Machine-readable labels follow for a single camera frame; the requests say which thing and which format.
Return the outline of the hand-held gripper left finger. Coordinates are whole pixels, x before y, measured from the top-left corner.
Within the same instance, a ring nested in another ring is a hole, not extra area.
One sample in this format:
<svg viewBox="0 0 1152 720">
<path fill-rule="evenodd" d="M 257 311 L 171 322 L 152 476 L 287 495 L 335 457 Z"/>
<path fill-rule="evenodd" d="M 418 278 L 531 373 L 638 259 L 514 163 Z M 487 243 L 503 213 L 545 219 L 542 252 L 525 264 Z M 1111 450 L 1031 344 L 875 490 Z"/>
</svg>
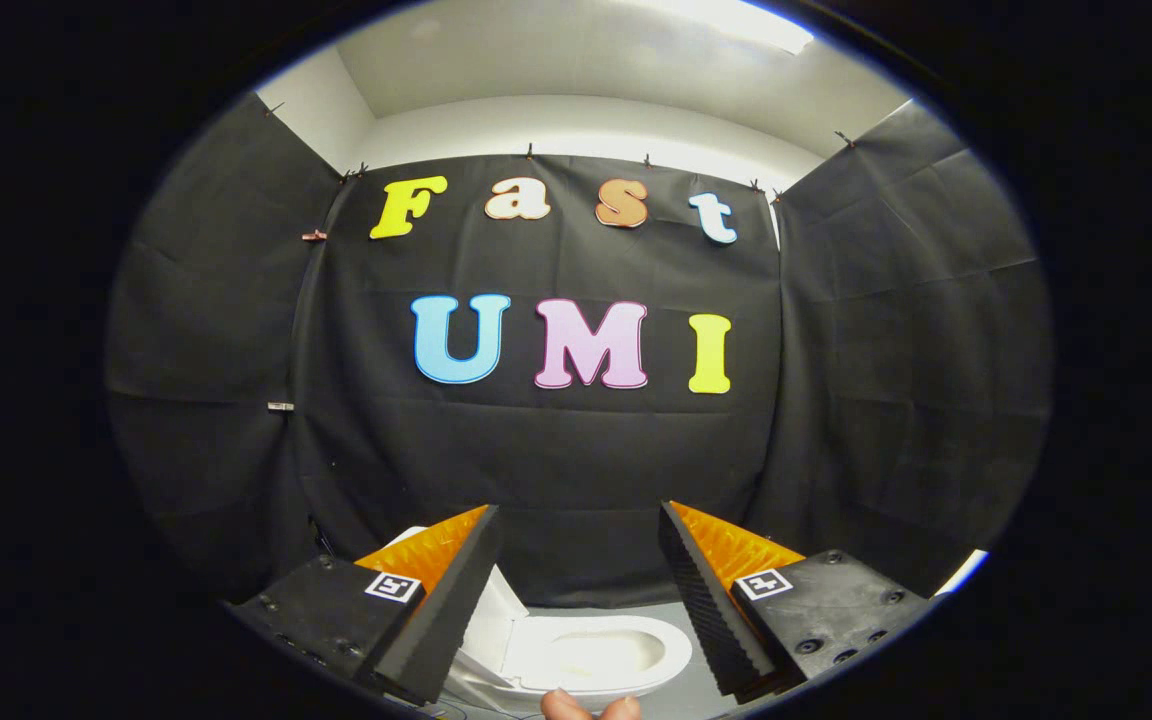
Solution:
<svg viewBox="0 0 1152 720">
<path fill-rule="evenodd" d="M 429 705 L 502 547 L 498 511 L 461 511 L 356 560 L 317 556 L 227 611 L 355 691 Z"/>
</svg>

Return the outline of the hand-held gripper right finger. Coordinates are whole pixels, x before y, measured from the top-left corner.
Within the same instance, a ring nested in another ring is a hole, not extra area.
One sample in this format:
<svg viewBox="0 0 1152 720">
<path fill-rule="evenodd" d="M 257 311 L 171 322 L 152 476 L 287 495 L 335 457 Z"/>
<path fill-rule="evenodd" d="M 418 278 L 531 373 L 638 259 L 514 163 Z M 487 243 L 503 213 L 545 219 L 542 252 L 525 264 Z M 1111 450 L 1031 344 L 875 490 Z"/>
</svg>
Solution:
<svg viewBox="0 0 1152 720">
<path fill-rule="evenodd" d="M 736 702 L 858 662 L 933 606 L 850 553 L 803 555 L 673 500 L 658 541 L 719 692 Z"/>
</svg>

